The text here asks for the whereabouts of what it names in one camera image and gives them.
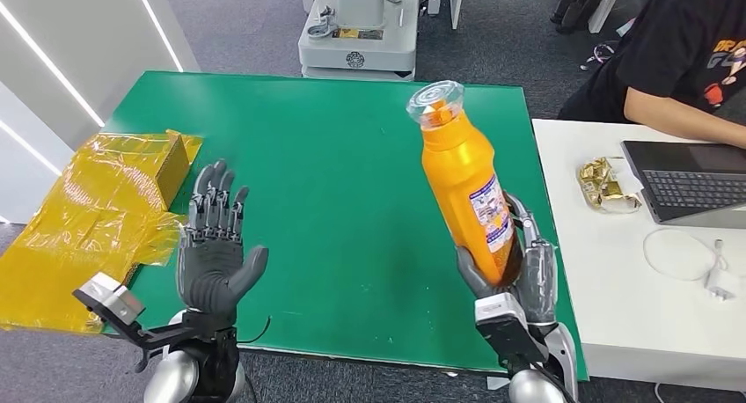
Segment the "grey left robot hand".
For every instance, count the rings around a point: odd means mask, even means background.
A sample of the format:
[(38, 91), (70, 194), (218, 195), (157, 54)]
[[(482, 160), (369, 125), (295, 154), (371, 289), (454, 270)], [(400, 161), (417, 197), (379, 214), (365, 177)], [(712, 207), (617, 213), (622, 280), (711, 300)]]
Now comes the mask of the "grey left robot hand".
[(186, 307), (206, 314), (236, 315), (268, 263), (267, 247), (244, 249), (249, 187), (232, 194), (235, 177), (223, 159), (204, 166), (194, 182), (187, 222), (179, 227), (179, 297)]

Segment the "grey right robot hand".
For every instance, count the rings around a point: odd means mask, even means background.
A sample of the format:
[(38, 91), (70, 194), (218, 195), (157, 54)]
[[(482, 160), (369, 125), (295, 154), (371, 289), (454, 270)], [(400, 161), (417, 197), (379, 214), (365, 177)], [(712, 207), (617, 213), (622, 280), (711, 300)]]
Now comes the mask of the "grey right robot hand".
[(516, 222), (515, 243), (508, 261), (513, 265), (508, 282), (495, 286), (486, 280), (476, 267), (469, 250), (456, 248), (457, 270), (476, 298), (508, 292), (523, 307), (529, 324), (547, 326), (556, 322), (557, 261), (555, 246), (540, 233), (538, 223), (523, 202), (512, 194), (506, 195), (508, 207)]

